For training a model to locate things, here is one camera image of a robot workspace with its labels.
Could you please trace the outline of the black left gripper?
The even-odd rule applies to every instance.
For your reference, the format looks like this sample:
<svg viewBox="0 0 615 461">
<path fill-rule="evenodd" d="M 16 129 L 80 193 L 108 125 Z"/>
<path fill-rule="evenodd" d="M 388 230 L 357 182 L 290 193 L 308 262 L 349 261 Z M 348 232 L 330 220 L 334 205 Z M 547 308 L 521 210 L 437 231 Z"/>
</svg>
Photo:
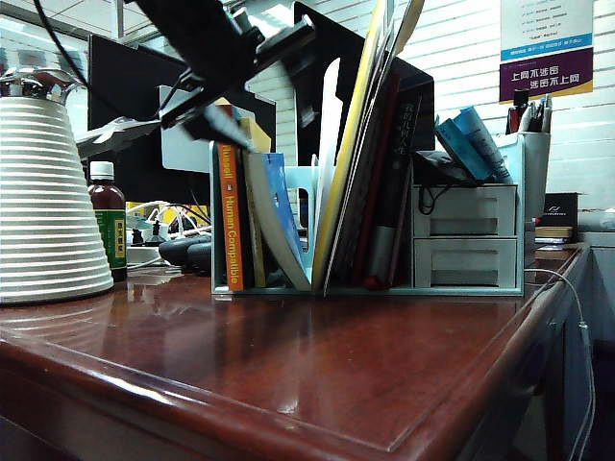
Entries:
<svg viewBox="0 0 615 461">
<path fill-rule="evenodd" d="M 251 149 L 252 142 L 238 123 L 214 101 L 223 86 L 213 85 L 187 68 L 174 83 L 160 105 L 160 126 L 170 129 L 180 125 L 193 139 L 231 143 Z"/>
</svg>

